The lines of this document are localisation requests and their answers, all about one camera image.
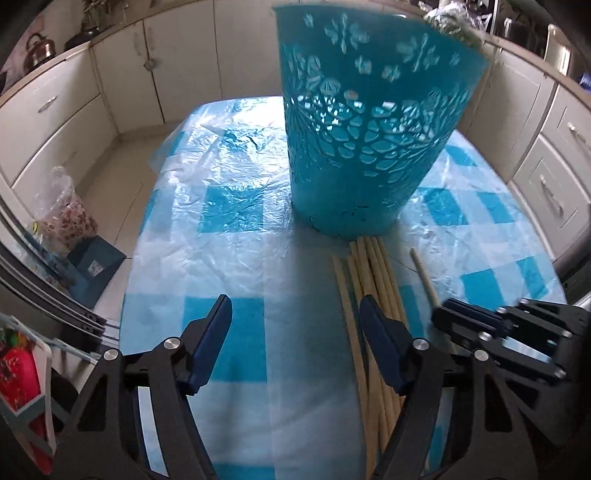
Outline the wooden chopstick apart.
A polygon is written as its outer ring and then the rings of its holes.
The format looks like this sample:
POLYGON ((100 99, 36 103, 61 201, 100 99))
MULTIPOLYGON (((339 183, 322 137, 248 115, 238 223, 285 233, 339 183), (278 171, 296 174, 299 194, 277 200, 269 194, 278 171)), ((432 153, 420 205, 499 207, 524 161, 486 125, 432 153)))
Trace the wooden chopstick apart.
POLYGON ((421 282, 423 284, 425 293, 427 295, 427 298, 429 300, 429 303, 431 305, 432 309, 436 309, 441 305, 439 296, 436 292, 436 289, 431 281, 430 275, 427 271, 427 269, 425 268, 424 264, 422 263, 422 260, 420 258, 420 255, 418 254, 417 250, 415 248, 411 248, 410 249, 410 255, 411 258, 415 264, 417 273, 421 279, 421 282))

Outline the wooden chopstick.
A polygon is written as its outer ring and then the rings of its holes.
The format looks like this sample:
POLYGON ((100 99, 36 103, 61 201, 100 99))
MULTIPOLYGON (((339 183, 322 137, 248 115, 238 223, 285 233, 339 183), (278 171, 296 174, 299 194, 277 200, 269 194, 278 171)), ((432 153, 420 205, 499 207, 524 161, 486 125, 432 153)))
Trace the wooden chopstick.
MULTIPOLYGON (((363 298, 363 281, 358 267, 356 254, 349 255, 346 259, 349 267, 349 275, 353 283, 353 293, 358 304, 358 316, 361 316, 361 300, 363 298)), ((382 379, 378 370, 377 362, 374 359, 370 345, 363 332, 360 333, 360 345, 362 346, 365 360, 367 361, 367 427, 370 446, 369 450, 374 453, 383 453, 389 440, 388 421, 384 407, 384 396, 382 390, 382 379)))
MULTIPOLYGON (((362 276, 362 287, 365 295, 373 295, 379 301, 378 290, 374 280, 373 271, 370 269, 369 252, 365 237, 356 239, 356 257, 360 265, 362 276)), ((372 351, 369 351, 370 358, 370 391, 375 391, 380 406, 380 434, 390 437, 397 420, 396 398, 391 389, 384 382, 379 371, 377 360, 372 351)))
MULTIPOLYGON (((384 269, 382 268, 382 263, 378 255, 378 249, 370 237, 362 237, 361 242, 366 249, 370 275, 372 275, 373 279, 374 292, 372 295, 376 299, 383 314, 388 319, 391 319, 393 317, 393 311, 391 308, 384 269)), ((381 377, 381 387, 386 420, 387 424, 391 427, 396 423, 400 414, 400 400, 394 390, 386 384, 383 376, 381 377)))
POLYGON ((396 278, 394 278, 394 273, 389 263, 388 253, 386 251, 384 242, 380 237, 375 237, 373 239, 373 243, 378 250, 378 261, 383 272, 387 296, 391 306, 391 311, 393 313, 393 318, 401 321, 406 327, 409 327, 407 315, 404 309, 400 292, 398 290, 396 278))
POLYGON ((342 261, 338 256, 332 255, 332 265, 334 266, 335 278, 338 282, 339 296, 341 297, 342 312, 344 312, 346 321, 346 331, 348 332, 349 347, 351 348, 353 358, 353 371, 356 376, 356 389, 360 405, 360 413, 363 425, 363 440, 366 449, 366 467, 363 478, 370 479, 375 470, 376 450, 375 440, 377 435, 370 426, 369 420, 369 387, 366 377, 365 364, 363 364, 363 354, 359 339, 356 319, 353 314, 353 303, 349 296, 349 288, 346 285, 346 276, 342 268, 342 261))

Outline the white kitchen cabinets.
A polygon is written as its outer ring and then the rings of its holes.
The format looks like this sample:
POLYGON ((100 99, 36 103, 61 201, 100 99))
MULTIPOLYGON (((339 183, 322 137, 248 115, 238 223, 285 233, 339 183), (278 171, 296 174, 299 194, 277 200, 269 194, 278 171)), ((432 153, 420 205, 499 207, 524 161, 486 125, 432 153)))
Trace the white kitchen cabinets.
MULTIPOLYGON (((545 60, 487 36, 491 64, 461 121, 562 261, 590 237, 590 96, 545 60)), ((151 135, 199 105, 280 93, 270 1, 144 1, 126 22, 24 76, 1 97, 1 185, 24 220, 50 171, 75 182, 121 135, 151 135)))

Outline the red and white chair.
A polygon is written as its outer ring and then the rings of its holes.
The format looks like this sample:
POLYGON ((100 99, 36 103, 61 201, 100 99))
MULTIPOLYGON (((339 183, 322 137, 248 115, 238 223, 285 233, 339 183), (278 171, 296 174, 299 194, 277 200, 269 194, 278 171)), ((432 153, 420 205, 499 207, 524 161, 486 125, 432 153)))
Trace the red and white chair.
POLYGON ((1 316, 1 420, 8 432, 7 453, 15 449, 34 475, 48 477, 53 468, 58 437, 79 396, 75 385, 53 366, 55 354, 96 364, 60 339, 49 339, 13 316, 1 316))

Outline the blue dustpan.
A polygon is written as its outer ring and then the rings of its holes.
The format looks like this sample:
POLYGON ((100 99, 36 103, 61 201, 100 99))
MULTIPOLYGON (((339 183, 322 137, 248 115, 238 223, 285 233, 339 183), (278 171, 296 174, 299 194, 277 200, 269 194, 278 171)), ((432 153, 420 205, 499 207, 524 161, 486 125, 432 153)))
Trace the blue dustpan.
POLYGON ((100 236, 80 241, 66 255, 55 256, 71 297, 93 309, 126 256, 100 236))

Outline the floral bin with plastic bag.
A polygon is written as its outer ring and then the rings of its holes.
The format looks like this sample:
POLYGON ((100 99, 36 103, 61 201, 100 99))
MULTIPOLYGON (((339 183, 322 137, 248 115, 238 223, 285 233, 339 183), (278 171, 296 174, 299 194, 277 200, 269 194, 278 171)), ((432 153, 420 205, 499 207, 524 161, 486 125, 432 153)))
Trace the floral bin with plastic bag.
POLYGON ((45 248, 54 255, 65 257, 82 241, 97 234, 97 223, 63 166, 51 170, 32 206, 45 248))

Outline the teal perforated plastic basket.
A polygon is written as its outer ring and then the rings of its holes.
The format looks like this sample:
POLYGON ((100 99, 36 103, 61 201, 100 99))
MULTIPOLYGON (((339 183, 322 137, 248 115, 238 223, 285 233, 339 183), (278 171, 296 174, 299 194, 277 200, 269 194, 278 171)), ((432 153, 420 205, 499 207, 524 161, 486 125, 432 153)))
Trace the teal perforated plastic basket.
POLYGON ((394 223, 442 152, 487 59, 423 18, 276 7, 294 210, 354 239, 394 223))

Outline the blue checkered plastic tablecloth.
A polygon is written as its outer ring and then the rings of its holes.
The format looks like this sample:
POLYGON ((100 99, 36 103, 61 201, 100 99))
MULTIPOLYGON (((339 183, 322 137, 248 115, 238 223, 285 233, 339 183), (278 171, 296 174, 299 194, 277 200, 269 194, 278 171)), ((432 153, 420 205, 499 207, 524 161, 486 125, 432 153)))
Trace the blue checkered plastic tablecloth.
MULTIPOLYGON (((366 449, 335 258, 347 241, 294 216, 283 102, 193 112, 154 157, 158 179, 121 314, 126 354, 204 317, 233 318, 211 380, 189 400, 223 479, 361 479, 366 449)), ((410 251, 441 298, 496 309, 565 294, 533 225, 468 140, 454 134, 384 238, 411 332, 439 346, 410 251)))

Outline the bag of vegetables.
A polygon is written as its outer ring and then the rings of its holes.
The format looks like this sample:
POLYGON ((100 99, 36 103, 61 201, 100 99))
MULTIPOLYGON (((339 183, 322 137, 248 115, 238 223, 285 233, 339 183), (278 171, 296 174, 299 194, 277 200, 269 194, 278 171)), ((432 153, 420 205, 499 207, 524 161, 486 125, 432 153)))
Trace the bag of vegetables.
POLYGON ((485 26, 480 17, 470 11, 466 1, 449 1, 427 12, 423 19, 441 34, 470 48, 480 49, 484 44, 485 26))

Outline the metal kettle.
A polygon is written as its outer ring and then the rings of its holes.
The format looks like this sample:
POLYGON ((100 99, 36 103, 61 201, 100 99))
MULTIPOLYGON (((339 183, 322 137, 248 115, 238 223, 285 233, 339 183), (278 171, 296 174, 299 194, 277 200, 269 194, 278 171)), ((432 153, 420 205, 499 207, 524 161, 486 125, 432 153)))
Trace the metal kettle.
POLYGON ((55 42, 40 32, 30 35, 26 42, 26 56, 23 62, 25 74, 29 74, 39 66, 56 56, 55 42))

